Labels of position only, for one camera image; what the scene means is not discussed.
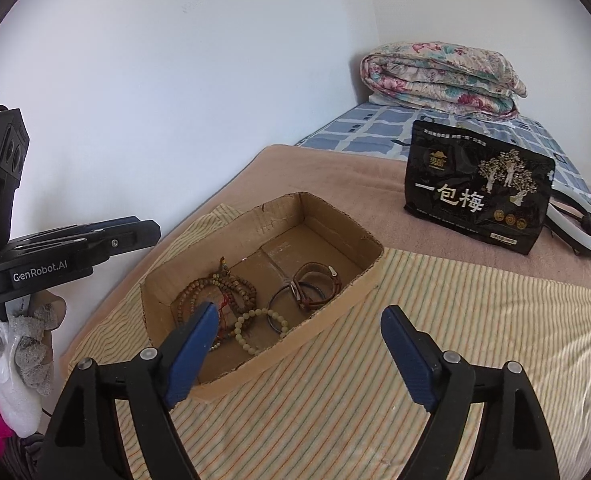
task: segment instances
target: mattress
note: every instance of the mattress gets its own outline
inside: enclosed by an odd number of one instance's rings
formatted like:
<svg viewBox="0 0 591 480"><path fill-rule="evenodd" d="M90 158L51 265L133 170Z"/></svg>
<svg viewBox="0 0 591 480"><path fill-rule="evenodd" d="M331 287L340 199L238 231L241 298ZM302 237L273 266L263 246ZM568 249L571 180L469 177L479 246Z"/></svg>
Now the mattress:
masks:
<svg viewBox="0 0 591 480"><path fill-rule="evenodd" d="M403 210L405 167L293 146L265 149L111 293L60 361L64 376L82 357L115 362L149 345L139 284L152 268L242 211L309 191L388 247L382 284L258 381L211 404L187 399L173 411L202 478L397 478L427 417L379 336L381 310L398 303L418 330L471 363L522 362L561 478L581 479L591 466L591 260L547 232L522 256L415 218ZM470 457L480 410L471 415L453 479ZM118 416L134 478L147 478L125 403Z"/></svg>
<svg viewBox="0 0 591 480"><path fill-rule="evenodd" d="M589 186L569 156L538 121L525 116L518 116L511 121L479 121L438 110L364 103L305 137L297 145L317 150L408 160L409 147L394 144L391 140L410 143L411 128L415 120L460 126L550 156L556 165L555 180L574 189L591 202Z"/></svg>

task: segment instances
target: blue gripper pad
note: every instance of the blue gripper pad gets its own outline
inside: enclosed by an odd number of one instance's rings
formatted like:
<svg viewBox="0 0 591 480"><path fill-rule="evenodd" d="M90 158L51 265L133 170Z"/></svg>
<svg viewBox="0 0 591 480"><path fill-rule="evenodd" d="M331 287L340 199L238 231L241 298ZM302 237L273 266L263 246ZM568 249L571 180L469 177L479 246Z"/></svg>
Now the blue gripper pad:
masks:
<svg viewBox="0 0 591 480"><path fill-rule="evenodd" d="M168 409L173 408L180 400L186 399L191 391L202 362L213 345L218 324L216 306L213 303L203 303L184 326L176 328L168 335L160 347L162 352L168 349L166 351L175 354L168 368L164 395Z"/></svg>
<svg viewBox="0 0 591 480"><path fill-rule="evenodd" d="M384 309L380 329L413 402L433 412L438 403L434 385L441 365L422 341L423 334L413 327L398 305Z"/></svg>

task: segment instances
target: cardboard box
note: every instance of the cardboard box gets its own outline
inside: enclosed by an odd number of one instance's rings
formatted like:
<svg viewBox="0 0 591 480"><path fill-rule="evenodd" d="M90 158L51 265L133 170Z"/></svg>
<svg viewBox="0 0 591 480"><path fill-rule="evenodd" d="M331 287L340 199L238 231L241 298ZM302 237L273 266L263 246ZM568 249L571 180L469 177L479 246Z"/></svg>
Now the cardboard box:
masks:
<svg viewBox="0 0 591 480"><path fill-rule="evenodd" d="M259 354L251 356L235 340L209 352L191 397L210 402L254 379L346 315L380 283L383 253L373 235L322 199L309 193L282 196L242 214L146 277L142 302L149 337L160 346L175 328L178 294L190 282L216 272L222 256L231 273L256 287L258 308L266 307L305 263L319 262L337 271L341 292L309 317L288 291L276 298L271 308L291 328L285 338L269 327L266 316L259 316L244 332L249 344L263 349ZM329 295L330 279L311 274L307 281ZM220 304L221 293L210 288L199 299Z"/></svg>

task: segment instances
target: tree illustration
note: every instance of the tree illustration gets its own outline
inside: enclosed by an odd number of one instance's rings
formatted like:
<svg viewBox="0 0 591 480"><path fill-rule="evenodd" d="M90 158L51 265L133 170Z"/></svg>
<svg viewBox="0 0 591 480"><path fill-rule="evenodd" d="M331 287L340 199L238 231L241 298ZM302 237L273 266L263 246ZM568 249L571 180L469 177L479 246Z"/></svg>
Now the tree illustration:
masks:
<svg viewBox="0 0 591 480"><path fill-rule="evenodd" d="M524 197L528 193L535 193L537 191L537 186L533 181L531 172L524 169L514 173L511 187L517 189L517 194L510 196L509 200L517 206L522 205L522 200L524 200Z"/></svg>
<svg viewBox="0 0 591 480"><path fill-rule="evenodd" d="M500 158L503 154L504 153L502 152L500 155L494 156L489 160L482 160L482 162L478 164L478 173L487 180L487 193L490 193L491 189L493 189L493 183L496 179L502 178L505 174L505 164Z"/></svg>
<svg viewBox="0 0 591 480"><path fill-rule="evenodd" d="M502 152L498 155L498 158L502 163L504 170L507 172L507 176L504 179L504 185L510 187L515 172L523 170L525 164L520 160L520 154L517 150Z"/></svg>

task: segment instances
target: gold logo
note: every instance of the gold logo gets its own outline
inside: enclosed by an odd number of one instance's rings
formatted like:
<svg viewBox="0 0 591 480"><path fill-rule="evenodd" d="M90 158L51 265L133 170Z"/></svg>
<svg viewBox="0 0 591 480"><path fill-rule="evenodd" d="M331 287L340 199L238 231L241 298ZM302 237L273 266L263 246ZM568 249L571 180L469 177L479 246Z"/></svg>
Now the gold logo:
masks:
<svg viewBox="0 0 591 480"><path fill-rule="evenodd" d="M434 168L434 170L441 170L444 171L445 164L447 163L447 156L444 152L437 151L431 153L431 158L429 158L429 167Z"/></svg>

